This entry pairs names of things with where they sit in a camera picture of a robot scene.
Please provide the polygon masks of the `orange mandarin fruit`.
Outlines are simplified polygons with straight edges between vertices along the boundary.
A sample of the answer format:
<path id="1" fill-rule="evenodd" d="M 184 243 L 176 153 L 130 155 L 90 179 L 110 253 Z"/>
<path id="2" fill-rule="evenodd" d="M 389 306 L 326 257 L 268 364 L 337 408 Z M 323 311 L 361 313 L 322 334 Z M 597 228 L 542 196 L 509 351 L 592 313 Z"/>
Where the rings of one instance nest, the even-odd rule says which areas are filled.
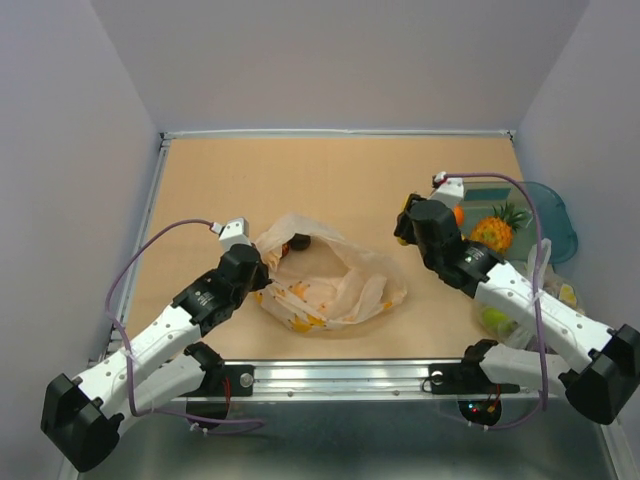
<path id="1" fill-rule="evenodd" d="M 465 213 L 462 207 L 460 207 L 459 205 L 455 206 L 453 208 L 453 213 L 454 213 L 454 217 L 456 220 L 456 224 L 458 226 L 462 226 L 464 224 L 465 221 Z"/>

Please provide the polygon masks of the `small toy pineapple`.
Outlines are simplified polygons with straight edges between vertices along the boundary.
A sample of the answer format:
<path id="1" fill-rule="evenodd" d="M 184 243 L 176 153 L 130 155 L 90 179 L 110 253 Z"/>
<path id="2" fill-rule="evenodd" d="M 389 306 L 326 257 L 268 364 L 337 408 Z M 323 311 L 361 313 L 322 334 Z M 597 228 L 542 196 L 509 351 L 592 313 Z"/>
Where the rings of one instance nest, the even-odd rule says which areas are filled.
<path id="1" fill-rule="evenodd" d="M 516 233 L 527 220 L 527 212 L 506 202 L 493 208 L 493 214 L 481 219 L 472 229 L 470 240 L 504 255 L 511 248 Z"/>

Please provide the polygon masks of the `dark red fruit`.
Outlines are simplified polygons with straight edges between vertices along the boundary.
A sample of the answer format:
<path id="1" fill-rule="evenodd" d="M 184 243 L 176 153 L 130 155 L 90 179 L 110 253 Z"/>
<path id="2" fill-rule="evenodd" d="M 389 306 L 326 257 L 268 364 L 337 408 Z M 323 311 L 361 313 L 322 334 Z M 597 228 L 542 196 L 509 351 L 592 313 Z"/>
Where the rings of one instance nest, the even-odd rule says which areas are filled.
<path id="1" fill-rule="evenodd" d="M 291 251 L 304 251 L 311 245 L 309 235 L 296 233 L 281 247 L 282 257 L 286 257 Z"/>

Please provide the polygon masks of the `orange printed plastic bag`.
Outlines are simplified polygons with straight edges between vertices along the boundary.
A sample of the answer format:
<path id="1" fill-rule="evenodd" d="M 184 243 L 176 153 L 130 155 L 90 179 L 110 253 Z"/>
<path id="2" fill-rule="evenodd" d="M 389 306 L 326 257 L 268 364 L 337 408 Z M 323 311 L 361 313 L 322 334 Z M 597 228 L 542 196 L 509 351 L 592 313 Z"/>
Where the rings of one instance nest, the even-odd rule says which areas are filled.
<path id="1" fill-rule="evenodd" d="M 310 247 L 282 257 L 282 245 L 296 233 L 309 235 Z M 255 299 L 299 334 L 361 324 L 400 305 L 407 295 L 406 278 L 390 256 L 299 214 L 279 218 L 255 245 L 272 280 Z"/>

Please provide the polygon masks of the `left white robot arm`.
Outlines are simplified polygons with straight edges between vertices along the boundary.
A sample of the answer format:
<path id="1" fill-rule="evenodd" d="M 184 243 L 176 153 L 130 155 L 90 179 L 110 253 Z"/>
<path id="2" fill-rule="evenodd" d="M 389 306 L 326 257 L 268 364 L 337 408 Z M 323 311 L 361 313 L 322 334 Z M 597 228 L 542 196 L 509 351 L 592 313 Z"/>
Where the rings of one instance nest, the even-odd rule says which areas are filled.
<path id="1" fill-rule="evenodd" d="M 202 339 L 229 320 L 247 295 L 270 282 L 251 244 L 235 244 L 216 268 L 180 292 L 140 334 L 75 377 L 45 390 L 41 430 L 79 472 L 102 463 L 143 415 L 183 393 L 215 392 L 221 358 Z"/>

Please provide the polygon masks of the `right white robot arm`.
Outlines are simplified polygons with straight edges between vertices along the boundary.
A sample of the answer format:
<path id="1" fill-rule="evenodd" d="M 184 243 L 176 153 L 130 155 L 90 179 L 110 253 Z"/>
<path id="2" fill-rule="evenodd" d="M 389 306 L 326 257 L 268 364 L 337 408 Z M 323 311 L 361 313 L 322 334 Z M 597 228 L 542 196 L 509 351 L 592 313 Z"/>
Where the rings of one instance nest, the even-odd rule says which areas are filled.
<path id="1" fill-rule="evenodd" d="M 564 396 L 585 418 L 609 425 L 639 387 L 639 333 L 613 329 L 563 304 L 485 245 L 463 238 L 451 208 L 410 195 L 395 236 L 417 246 L 425 267 L 446 285 L 506 314 L 536 335 L 526 351 L 483 339 L 460 362 L 439 368 L 435 394 L 485 393 L 528 387 Z"/>

